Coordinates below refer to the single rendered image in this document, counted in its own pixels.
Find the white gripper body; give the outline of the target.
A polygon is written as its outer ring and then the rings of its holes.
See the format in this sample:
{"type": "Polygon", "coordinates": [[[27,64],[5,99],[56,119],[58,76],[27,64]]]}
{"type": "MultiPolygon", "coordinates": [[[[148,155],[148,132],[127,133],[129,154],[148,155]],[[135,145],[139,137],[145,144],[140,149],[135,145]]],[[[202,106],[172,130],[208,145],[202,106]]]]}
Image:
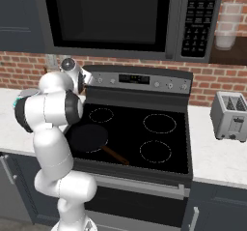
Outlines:
{"type": "Polygon", "coordinates": [[[93,75],[90,72],[87,72],[85,70],[82,71],[83,74],[83,80],[84,80],[84,87],[87,87],[88,85],[91,84],[91,81],[93,79],[93,75]]]}

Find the black and steel stove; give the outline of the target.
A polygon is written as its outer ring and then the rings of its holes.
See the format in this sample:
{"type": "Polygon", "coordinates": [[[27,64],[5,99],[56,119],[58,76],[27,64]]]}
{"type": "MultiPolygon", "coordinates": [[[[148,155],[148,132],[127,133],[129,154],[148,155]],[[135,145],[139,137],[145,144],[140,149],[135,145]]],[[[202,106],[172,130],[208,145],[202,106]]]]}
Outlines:
{"type": "Polygon", "coordinates": [[[192,73],[124,66],[90,66],[87,70],[93,79],[86,87],[82,119],[73,126],[94,124],[106,128],[107,146],[127,159],[129,165],[103,150],[71,150],[75,169],[156,184],[191,184],[187,104],[192,73]],[[158,88],[153,85],[156,81],[160,83],[158,88]],[[184,83],[188,86],[185,91],[180,89],[184,83]]]}

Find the black microwave door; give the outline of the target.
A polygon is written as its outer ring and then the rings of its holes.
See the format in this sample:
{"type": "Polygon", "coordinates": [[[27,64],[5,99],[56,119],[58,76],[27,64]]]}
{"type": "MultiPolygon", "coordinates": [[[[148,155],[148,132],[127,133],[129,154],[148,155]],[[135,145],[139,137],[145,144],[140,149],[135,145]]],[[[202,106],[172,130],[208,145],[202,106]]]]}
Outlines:
{"type": "Polygon", "coordinates": [[[52,45],[173,56],[173,0],[43,0],[52,45]]]}

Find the steel and black microwave oven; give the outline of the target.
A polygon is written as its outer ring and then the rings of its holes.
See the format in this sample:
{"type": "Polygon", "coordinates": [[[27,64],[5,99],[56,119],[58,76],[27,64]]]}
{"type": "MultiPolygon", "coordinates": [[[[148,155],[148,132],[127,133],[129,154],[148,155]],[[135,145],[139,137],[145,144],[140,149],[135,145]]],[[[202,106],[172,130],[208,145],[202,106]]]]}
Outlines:
{"type": "Polygon", "coordinates": [[[39,10],[44,49],[47,53],[88,55],[93,57],[115,57],[144,60],[206,63],[214,41],[221,0],[173,0],[171,20],[175,26],[171,37],[173,56],[162,53],[57,48],[52,45],[47,9],[43,0],[36,0],[39,10]]]}

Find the black oven door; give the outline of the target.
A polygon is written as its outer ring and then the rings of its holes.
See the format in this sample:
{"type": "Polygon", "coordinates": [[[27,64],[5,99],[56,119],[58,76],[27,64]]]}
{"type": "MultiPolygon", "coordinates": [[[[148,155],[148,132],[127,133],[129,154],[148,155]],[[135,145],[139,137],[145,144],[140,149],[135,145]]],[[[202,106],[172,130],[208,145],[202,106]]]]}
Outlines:
{"type": "MultiPolygon", "coordinates": [[[[185,182],[160,185],[178,184],[191,189],[185,182]]],[[[178,200],[97,185],[95,197],[85,208],[99,231],[181,231],[188,198],[178,200]]]]}

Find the dark blue base cupboard door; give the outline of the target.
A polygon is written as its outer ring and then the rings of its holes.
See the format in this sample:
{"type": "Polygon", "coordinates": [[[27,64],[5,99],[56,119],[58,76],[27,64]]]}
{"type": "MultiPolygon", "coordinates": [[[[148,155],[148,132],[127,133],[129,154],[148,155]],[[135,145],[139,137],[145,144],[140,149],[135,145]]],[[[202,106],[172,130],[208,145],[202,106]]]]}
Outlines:
{"type": "Polygon", "coordinates": [[[247,231],[247,189],[193,182],[181,231],[189,231],[194,207],[194,231],[247,231]]]}
{"type": "Polygon", "coordinates": [[[33,211],[29,203],[28,195],[22,184],[21,176],[10,156],[7,162],[12,173],[16,175],[17,178],[15,184],[12,185],[0,162],[0,217],[32,223],[33,211]]]}

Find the grey toaster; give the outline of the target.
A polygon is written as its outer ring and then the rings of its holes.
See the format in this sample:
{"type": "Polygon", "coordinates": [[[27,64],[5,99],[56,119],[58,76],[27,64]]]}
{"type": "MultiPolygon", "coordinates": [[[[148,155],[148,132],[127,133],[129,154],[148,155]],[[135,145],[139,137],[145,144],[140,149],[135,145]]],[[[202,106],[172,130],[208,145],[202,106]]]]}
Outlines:
{"type": "Polygon", "coordinates": [[[247,141],[247,101],[241,93],[218,91],[210,118],[216,139],[247,141]]]}

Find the clear glass jar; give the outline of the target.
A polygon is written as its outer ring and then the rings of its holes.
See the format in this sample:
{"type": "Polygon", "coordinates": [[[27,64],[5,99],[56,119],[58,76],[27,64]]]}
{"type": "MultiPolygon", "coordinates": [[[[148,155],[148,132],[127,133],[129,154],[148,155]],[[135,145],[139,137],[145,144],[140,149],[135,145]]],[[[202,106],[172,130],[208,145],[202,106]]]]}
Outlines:
{"type": "Polygon", "coordinates": [[[242,4],[224,2],[216,30],[215,47],[219,50],[231,50],[241,19],[242,4]]]}

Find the grey wall socket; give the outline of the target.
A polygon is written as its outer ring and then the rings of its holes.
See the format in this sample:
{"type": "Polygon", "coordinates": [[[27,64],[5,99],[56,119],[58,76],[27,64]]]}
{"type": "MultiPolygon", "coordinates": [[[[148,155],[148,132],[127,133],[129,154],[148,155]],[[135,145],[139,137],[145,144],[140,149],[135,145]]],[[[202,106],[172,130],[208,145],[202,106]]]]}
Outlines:
{"type": "Polygon", "coordinates": [[[57,57],[54,54],[45,55],[46,65],[49,70],[58,70],[58,61],[57,57]]]}

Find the dark blue wall cupboard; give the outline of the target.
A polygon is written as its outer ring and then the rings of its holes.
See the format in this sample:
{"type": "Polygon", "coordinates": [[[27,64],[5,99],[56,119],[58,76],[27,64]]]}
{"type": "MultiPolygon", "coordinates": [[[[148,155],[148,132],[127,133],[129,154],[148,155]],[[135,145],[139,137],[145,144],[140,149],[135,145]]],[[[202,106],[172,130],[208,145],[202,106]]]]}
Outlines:
{"type": "Polygon", "coordinates": [[[0,0],[0,51],[44,53],[36,0],[0,0]]]}

